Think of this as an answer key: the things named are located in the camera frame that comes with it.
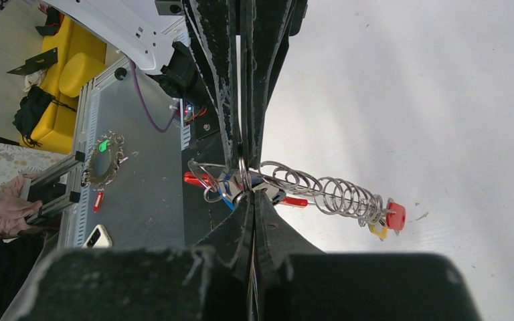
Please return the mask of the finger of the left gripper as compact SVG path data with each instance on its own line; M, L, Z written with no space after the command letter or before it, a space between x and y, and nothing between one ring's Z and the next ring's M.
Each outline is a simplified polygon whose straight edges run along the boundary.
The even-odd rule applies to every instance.
M307 1L240 2L240 157L247 167L260 164L266 111L307 7Z
M190 52L218 115L225 166L240 159L234 1L183 1Z

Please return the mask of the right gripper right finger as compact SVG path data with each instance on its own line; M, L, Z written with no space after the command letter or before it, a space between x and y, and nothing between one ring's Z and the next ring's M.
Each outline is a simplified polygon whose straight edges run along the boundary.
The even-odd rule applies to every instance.
M254 196L254 307L258 320L479 320L456 266L434 253L323 253L288 249L301 239L268 223L268 197Z

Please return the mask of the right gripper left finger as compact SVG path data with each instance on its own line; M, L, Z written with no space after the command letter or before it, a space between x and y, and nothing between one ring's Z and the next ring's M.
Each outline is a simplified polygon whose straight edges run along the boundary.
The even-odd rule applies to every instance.
M247 282L235 274L254 196L200 245L75 249L41 261L8 320L247 320Z

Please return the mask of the keyring with coloured keys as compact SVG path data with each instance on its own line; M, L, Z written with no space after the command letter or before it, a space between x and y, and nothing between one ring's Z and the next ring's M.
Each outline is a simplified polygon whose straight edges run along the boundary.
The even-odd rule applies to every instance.
M220 194L230 209L235 209L244 188L242 180L248 178L251 189L264 191L273 205L314 206L325 215L352 218L382 241L391 231L400 234L406 224L404 206L344 179L316 178L272 160L246 174L221 168L216 187L223 190Z

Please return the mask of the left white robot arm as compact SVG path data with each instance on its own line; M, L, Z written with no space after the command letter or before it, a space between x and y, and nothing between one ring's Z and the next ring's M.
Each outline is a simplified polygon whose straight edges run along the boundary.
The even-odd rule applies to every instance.
M52 1L146 74L216 111L228 168L260 164L265 114L306 1Z

